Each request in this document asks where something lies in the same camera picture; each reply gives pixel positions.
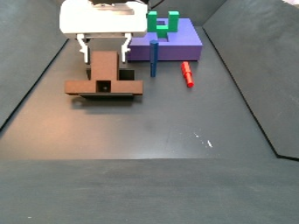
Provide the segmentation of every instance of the dark gray floor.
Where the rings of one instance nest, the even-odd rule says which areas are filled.
[[[0,129],[66,39],[52,0],[0,0]]]
[[[161,159],[0,162],[5,224],[295,224],[296,162]]]
[[[273,158],[220,58],[201,31],[194,87],[180,62],[129,63],[144,80],[133,101],[86,101],[62,93],[65,80],[86,79],[70,41],[1,132],[0,159]]]
[[[299,10],[228,0],[204,25],[276,154],[299,158]]]

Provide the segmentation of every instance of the purple platform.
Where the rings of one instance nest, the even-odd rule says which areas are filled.
[[[166,24],[166,18],[158,18],[157,23]],[[158,41],[158,60],[199,60],[201,56],[201,40],[188,18],[178,19],[178,31],[168,32],[168,39],[158,39],[154,32],[148,32],[142,38],[132,38],[126,54],[128,60],[149,60],[149,41]]]

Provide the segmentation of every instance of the red stick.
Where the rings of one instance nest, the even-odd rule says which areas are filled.
[[[181,74],[186,82],[186,87],[192,88],[193,87],[193,81],[192,81],[192,70],[189,66],[189,62],[184,61],[181,63]]]

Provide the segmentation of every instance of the gray wall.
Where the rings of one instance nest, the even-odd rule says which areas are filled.
[[[181,18],[189,18],[193,25],[203,25],[227,0],[164,0],[156,7],[158,17],[166,17],[168,11],[178,11]]]
[[[61,49],[58,2],[0,0],[0,128]]]
[[[203,27],[276,153],[299,158],[299,10],[228,0]]]

